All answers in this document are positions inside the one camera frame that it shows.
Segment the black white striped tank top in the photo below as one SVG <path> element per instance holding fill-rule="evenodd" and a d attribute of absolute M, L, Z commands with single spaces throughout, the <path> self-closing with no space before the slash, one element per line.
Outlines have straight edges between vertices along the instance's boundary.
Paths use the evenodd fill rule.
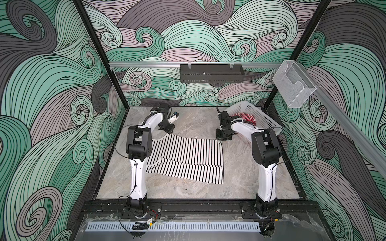
<path fill-rule="evenodd" d="M 224 155 L 220 141 L 167 134 L 152 144 L 147 173 L 224 184 Z"/>

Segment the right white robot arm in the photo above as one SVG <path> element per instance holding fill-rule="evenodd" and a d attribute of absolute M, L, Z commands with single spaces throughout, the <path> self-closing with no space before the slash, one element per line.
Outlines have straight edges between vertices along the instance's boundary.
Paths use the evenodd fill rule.
<path fill-rule="evenodd" d="M 220 127 L 216 129 L 216 139 L 231 141 L 239 135 L 251 145 L 251 155 L 259 167 L 259 187 L 256 194 L 255 210 L 267 213 L 277 206 L 275 193 L 276 167 L 282 156 L 278 140 L 281 126 L 270 120 L 265 113 L 236 110 L 235 113 L 217 110 Z"/>

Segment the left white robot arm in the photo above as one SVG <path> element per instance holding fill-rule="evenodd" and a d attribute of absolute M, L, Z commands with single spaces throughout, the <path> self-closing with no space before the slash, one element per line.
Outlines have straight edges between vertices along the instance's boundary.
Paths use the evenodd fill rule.
<path fill-rule="evenodd" d="M 126 140 L 126 154 L 131 164 L 131 191 L 126 200 L 126 206 L 140 213 L 146 213 L 147 188 L 146 168 L 147 161 L 153 150 L 152 132 L 158 127 L 171 134 L 175 128 L 174 121 L 179 118 L 172 113 L 169 104 L 161 102 L 158 107 L 151 109 L 150 114 L 138 125 L 129 125 Z"/>

